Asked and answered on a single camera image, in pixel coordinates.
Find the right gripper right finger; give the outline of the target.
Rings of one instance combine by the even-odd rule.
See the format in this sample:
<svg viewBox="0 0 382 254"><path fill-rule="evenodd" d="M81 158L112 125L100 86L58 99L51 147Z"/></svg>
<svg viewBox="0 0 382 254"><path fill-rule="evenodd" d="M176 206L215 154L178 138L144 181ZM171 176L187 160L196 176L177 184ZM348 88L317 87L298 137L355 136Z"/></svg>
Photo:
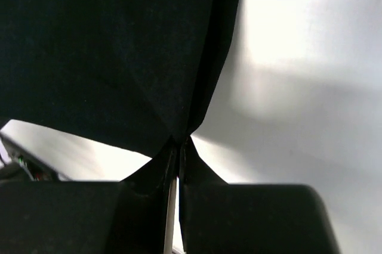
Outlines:
<svg viewBox="0 0 382 254"><path fill-rule="evenodd" d="M181 146L179 220L186 253L338 253L319 194L304 184L230 184Z"/></svg>

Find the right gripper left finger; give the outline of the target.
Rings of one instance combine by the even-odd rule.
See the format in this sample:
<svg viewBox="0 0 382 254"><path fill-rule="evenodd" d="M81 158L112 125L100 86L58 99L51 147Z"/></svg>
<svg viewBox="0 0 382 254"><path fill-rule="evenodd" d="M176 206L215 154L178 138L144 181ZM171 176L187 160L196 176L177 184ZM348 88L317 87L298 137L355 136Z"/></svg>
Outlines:
<svg viewBox="0 0 382 254"><path fill-rule="evenodd" d="M18 178L1 174L2 253L171 253L178 147L120 182L73 181L6 140Z"/></svg>

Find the black t shirt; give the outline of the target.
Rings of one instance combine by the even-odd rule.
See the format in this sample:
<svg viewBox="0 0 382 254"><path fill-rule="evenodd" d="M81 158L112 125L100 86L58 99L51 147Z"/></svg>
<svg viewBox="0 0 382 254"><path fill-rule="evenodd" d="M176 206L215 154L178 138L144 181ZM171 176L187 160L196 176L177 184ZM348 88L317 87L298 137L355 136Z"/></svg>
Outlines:
<svg viewBox="0 0 382 254"><path fill-rule="evenodd" d="M203 121L239 0L1 0L1 116L156 155Z"/></svg>

